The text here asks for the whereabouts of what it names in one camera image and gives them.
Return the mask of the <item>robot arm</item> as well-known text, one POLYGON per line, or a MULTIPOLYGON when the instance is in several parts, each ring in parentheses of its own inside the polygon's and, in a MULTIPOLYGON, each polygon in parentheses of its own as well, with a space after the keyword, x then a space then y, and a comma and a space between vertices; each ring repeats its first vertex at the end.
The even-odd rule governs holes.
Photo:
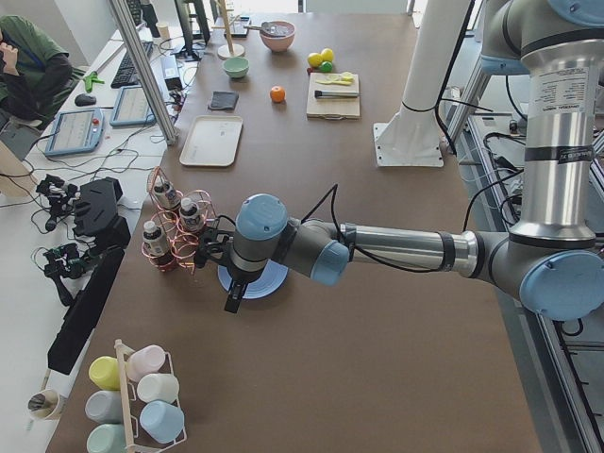
POLYGON ((295 219, 270 194, 247 198, 235 227, 211 227, 194 264, 214 261, 231 282, 226 310, 269 261, 332 285, 352 260, 416 273, 454 271, 489 282, 557 321, 603 302, 603 260, 584 208, 595 157, 596 86, 603 65, 599 1, 491 1, 482 65, 530 80, 521 216, 508 233, 425 232, 295 219))

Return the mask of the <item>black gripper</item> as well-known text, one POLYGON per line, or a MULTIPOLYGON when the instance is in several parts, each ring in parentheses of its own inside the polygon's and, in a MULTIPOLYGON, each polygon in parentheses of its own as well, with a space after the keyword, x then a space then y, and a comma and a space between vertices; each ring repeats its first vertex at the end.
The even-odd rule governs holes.
MULTIPOLYGON (((230 251, 234 239, 234 232, 220 228, 208 227, 199 237, 199 243, 194 254, 194 266, 204 268, 208 261, 226 267, 232 267, 230 251)), ((247 283, 245 281, 232 280, 229 287, 224 310, 229 313, 237 313, 240 307, 240 299, 245 295, 247 283)))

